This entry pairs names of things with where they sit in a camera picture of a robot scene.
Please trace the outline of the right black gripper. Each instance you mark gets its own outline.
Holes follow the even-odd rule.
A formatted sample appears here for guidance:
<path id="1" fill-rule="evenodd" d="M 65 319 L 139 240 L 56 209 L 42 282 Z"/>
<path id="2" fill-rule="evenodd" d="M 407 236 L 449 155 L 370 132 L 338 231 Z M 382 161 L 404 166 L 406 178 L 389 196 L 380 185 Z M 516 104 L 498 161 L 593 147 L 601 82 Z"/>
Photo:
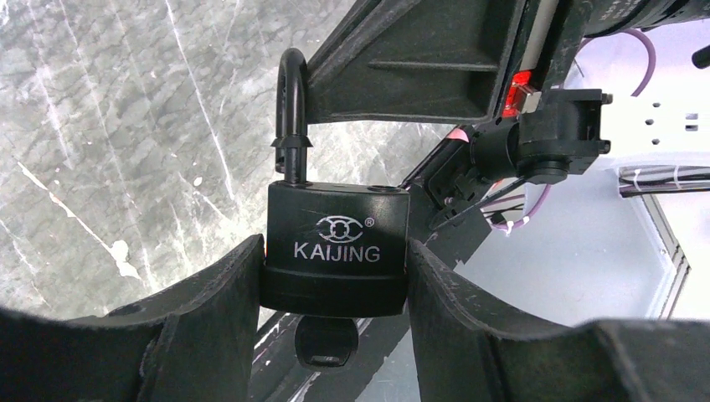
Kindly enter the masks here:
<path id="1" fill-rule="evenodd" d="M 520 70 L 560 86 L 583 39 L 709 18 L 708 1 L 531 1 Z M 311 124 L 476 124 L 498 114 L 520 59 L 524 1 L 357 1 L 308 62 Z"/>

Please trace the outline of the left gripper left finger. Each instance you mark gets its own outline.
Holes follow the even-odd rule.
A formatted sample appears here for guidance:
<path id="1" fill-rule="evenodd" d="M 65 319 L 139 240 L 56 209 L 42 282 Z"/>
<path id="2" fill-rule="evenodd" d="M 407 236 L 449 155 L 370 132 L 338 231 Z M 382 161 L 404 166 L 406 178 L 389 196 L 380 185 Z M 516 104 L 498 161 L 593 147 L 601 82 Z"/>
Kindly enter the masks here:
<path id="1" fill-rule="evenodd" d="M 4 401 L 246 401 L 264 240 L 103 317 L 1 310 Z"/>

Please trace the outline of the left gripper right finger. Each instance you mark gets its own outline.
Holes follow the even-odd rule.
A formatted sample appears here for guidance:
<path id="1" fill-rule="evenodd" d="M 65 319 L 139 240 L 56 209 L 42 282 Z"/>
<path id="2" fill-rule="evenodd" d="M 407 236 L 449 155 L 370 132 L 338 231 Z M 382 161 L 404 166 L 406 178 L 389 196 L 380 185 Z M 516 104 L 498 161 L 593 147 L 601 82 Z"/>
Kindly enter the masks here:
<path id="1" fill-rule="evenodd" d="M 704 321 L 536 317 L 409 243 L 408 312 L 423 401 L 706 401 Z"/>

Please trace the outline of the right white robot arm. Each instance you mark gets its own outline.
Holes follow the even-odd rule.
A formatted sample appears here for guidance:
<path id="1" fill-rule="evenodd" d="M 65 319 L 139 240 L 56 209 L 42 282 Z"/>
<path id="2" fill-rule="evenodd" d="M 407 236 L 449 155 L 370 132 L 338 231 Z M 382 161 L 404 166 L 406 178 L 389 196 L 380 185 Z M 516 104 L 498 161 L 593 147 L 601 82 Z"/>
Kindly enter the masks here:
<path id="1" fill-rule="evenodd" d="M 586 39 L 706 19 L 706 1 L 357 1 L 308 62 L 306 118 L 473 124 L 474 162 L 708 165 L 705 109 L 565 90 Z"/>

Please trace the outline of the black padlock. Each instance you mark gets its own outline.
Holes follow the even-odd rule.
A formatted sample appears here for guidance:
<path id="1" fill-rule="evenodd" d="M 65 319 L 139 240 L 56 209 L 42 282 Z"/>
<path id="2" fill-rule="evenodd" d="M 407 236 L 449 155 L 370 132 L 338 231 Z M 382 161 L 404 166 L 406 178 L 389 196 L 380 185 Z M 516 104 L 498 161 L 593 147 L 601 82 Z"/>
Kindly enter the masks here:
<path id="1" fill-rule="evenodd" d="M 283 178 L 268 187 L 260 304 L 314 317 L 398 315 L 408 289 L 409 193 L 308 179 L 306 74 L 303 53 L 286 50 L 273 141 Z"/>

